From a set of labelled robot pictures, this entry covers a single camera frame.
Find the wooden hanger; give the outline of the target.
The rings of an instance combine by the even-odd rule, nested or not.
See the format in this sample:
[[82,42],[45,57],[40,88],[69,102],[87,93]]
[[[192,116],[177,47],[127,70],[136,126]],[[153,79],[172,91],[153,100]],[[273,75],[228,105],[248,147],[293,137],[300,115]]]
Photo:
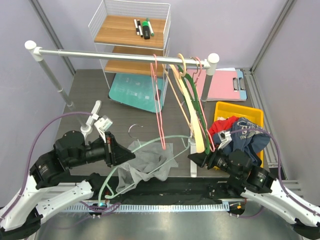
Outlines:
[[169,64],[175,83],[180,90],[183,101],[180,101],[178,94],[170,79],[169,73],[164,69],[167,81],[176,98],[178,106],[185,118],[187,126],[190,129],[190,137],[194,139],[196,153],[209,153],[212,150],[212,140],[209,138],[208,124],[204,113],[204,107],[201,105],[197,90],[197,79],[193,79],[187,73],[187,65],[184,56],[178,53],[177,56],[181,59],[179,64]]

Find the red t-shirt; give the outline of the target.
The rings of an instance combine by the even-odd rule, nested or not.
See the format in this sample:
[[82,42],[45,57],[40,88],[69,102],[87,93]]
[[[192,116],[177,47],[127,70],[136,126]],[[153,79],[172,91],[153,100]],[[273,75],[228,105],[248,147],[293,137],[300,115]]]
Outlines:
[[208,131],[212,137],[213,143],[215,145],[217,145],[218,140],[219,140],[219,138],[217,138],[215,140],[215,138],[214,138],[215,134],[217,134],[218,132],[221,132],[221,131],[229,131],[232,128],[233,124],[238,120],[239,120],[239,117],[237,117],[237,116],[231,116],[227,119],[216,120],[211,125],[211,127],[208,129]]

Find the grey garment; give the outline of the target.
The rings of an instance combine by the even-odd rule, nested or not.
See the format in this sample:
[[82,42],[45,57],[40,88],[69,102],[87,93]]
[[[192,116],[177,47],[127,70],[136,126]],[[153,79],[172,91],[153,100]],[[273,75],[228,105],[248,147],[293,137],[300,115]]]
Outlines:
[[135,189],[139,182],[147,182],[152,178],[165,181],[172,168],[177,168],[174,159],[174,145],[166,144],[163,150],[161,143],[150,143],[135,151],[135,159],[129,160],[117,168],[117,193],[126,193]]

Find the navy blue garment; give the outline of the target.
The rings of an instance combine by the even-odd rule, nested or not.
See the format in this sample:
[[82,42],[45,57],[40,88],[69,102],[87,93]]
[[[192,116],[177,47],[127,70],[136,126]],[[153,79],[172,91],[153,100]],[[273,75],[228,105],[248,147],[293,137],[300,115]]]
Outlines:
[[240,117],[229,131],[242,131],[232,133],[232,142],[223,148],[222,151],[224,154],[229,155],[235,150],[241,150],[251,158],[253,165],[260,167],[263,161],[258,156],[258,153],[269,144],[271,138],[266,133],[253,129],[262,129],[262,127],[245,117]]

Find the mint green hanger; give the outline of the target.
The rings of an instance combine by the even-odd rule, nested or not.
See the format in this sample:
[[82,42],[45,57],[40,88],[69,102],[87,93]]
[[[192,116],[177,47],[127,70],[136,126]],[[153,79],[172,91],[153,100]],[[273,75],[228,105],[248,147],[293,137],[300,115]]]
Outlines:
[[166,143],[163,149],[159,138],[147,142],[134,141],[129,150],[135,158],[115,166],[104,180],[98,193],[98,206],[103,205],[102,199],[111,200],[127,193],[143,181],[152,178],[164,182],[169,177],[170,170],[177,168],[176,158],[187,152],[191,147],[190,137],[185,135],[169,135],[165,139],[180,139],[184,149],[174,155],[174,145]]

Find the green plastic hanger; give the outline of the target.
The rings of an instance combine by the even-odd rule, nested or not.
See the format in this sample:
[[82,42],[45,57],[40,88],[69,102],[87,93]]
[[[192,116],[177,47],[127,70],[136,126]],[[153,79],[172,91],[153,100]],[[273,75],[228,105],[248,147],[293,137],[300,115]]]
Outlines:
[[196,81],[187,71],[185,71],[185,75],[182,76],[184,69],[181,66],[178,65],[177,68],[176,83],[189,111],[190,123],[188,125],[190,126],[190,131],[195,142],[196,153],[205,152],[208,154],[215,148],[208,131],[204,109],[198,96]]

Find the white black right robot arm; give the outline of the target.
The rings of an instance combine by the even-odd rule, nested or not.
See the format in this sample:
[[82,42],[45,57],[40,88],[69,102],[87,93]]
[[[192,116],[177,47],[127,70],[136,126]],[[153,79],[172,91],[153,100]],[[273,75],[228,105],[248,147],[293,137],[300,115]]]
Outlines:
[[221,150],[206,154],[193,153],[188,158],[199,167],[213,167],[229,174],[226,193],[255,201],[282,217],[299,235],[320,238],[320,208],[294,192],[269,171],[253,164],[251,158],[237,149],[226,155]]

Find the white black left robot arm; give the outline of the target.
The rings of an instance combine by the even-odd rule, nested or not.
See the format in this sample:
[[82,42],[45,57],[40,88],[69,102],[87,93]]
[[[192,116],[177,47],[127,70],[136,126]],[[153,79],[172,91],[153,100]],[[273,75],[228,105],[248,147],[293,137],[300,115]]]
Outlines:
[[53,149],[43,155],[27,171],[26,185],[0,209],[0,238],[22,240],[35,232],[50,218],[80,201],[102,199],[107,188],[98,173],[53,198],[43,200],[46,193],[70,177],[70,169],[104,161],[108,167],[118,166],[136,156],[117,143],[115,136],[107,131],[106,138],[99,137],[85,144],[79,131],[69,131],[58,139]]

